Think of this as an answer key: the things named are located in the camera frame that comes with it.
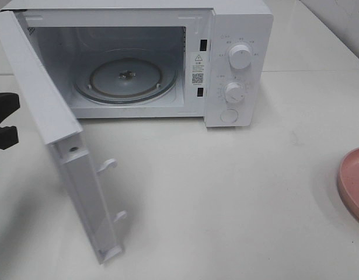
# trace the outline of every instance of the timer knob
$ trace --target timer knob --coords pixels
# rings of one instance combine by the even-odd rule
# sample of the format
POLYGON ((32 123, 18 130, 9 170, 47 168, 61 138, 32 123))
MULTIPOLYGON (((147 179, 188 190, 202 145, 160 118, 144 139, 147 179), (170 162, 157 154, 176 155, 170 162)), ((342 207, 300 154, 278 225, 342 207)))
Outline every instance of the timer knob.
POLYGON ((252 50, 244 43, 233 46, 229 51, 229 61, 233 68, 246 68, 252 61, 252 50))
POLYGON ((225 99, 228 103, 235 104, 243 101, 245 94, 245 86, 240 83, 229 83, 225 87, 225 99))

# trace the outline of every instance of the control panel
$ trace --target control panel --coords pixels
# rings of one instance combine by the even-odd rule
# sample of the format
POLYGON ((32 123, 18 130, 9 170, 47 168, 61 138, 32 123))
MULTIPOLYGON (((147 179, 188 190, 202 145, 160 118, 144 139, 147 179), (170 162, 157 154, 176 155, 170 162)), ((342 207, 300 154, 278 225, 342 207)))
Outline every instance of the control panel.
POLYGON ((205 107, 208 127, 250 124, 272 23, 271 14, 215 16, 205 107))

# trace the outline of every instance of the microwave oven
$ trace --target microwave oven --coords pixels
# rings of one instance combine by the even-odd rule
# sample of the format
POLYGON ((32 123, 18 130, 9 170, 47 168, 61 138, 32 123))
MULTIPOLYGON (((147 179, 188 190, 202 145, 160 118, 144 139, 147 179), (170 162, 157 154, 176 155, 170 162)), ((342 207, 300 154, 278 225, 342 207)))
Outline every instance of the microwave oven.
POLYGON ((77 118, 249 125, 273 15, 262 0, 13 0, 0 40, 100 263, 122 251, 77 118))

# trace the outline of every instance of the black object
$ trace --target black object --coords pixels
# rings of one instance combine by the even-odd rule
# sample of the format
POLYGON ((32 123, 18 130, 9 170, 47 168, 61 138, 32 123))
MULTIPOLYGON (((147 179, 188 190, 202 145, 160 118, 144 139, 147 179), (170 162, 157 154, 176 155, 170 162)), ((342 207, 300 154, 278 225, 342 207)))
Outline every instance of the black object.
POLYGON ((208 40, 200 40, 200 51, 207 51, 208 40))
POLYGON ((204 88, 197 88, 197 97, 203 97, 204 96, 204 88))
MULTIPOLYGON (((16 93, 0 93, 0 123, 20 108, 16 93)), ((0 149, 5 150, 18 143, 16 127, 0 127, 0 149)))

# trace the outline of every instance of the white wall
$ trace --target white wall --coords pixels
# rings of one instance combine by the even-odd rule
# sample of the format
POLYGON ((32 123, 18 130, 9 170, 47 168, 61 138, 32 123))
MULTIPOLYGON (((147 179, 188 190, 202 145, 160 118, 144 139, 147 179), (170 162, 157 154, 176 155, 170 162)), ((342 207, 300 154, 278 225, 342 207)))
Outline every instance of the white wall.
POLYGON ((301 0, 359 57, 359 0, 301 0))

